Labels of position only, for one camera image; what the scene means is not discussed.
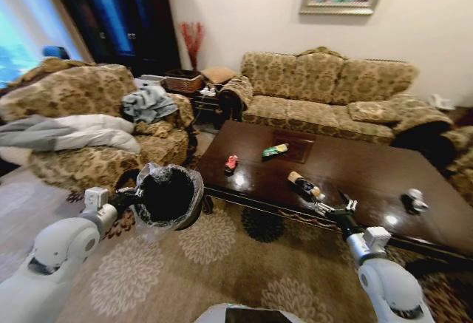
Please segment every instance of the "red decorative branches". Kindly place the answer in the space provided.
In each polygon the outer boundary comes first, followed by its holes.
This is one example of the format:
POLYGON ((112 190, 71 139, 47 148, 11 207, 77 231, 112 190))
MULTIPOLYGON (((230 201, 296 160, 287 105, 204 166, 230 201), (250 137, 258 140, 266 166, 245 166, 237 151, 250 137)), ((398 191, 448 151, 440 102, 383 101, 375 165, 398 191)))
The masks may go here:
POLYGON ((184 42, 187 46, 192 69, 197 70, 197 52, 199 52, 204 38, 204 27, 199 22, 181 22, 180 32, 183 34, 184 42))

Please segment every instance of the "throw pillow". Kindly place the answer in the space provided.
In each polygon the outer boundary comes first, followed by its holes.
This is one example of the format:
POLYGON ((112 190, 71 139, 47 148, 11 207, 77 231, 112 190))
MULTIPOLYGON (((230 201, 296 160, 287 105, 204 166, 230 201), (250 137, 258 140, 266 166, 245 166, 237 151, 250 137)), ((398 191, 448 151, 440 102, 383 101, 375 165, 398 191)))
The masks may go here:
POLYGON ((392 123, 401 120, 390 101, 357 101, 348 105, 354 121, 392 123))
POLYGON ((237 73, 227 67, 210 67, 200 72, 212 84, 222 84, 232 79, 237 73))

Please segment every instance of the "white wall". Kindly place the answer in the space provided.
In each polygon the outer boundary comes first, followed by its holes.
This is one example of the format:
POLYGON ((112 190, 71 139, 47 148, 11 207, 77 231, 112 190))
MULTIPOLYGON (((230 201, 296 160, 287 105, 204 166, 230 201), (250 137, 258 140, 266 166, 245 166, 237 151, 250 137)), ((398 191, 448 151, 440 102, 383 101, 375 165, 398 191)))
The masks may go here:
MULTIPOLYGON (((326 46, 351 58, 410 61, 412 91, 473 106, 473 0, 380 0, 372 16, 301 16, 301 0, 170 0, 174 23, 201 21, 199 68, 239 70, 249 50, 295 53, 326 46)), ((186 49, 177 30, 183 66, 186 49)))

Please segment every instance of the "red toy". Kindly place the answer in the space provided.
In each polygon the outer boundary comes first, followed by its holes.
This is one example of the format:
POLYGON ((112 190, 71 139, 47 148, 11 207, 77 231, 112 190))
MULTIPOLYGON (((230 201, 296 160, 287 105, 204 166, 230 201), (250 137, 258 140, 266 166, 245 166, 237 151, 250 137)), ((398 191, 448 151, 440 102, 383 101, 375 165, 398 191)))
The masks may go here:
POLYGON ((231 173, 235 170, 238 163, 238 157, 234 154, 228 157, 227 163, 225 163, 225 172, 231 173))

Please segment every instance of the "white blanket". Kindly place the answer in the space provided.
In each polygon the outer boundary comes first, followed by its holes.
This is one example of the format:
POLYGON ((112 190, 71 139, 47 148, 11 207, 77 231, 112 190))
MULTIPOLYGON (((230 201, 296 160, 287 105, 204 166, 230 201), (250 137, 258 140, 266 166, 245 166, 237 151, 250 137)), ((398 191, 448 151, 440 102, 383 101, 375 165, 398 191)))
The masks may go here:
POLYGON ((0 127, 0 146, 37 151, 110 146, 140 153, 140 145, 131 135, 133 129, 133 123, 108 115, 73 115, 56 119, 33 115, 0 127))

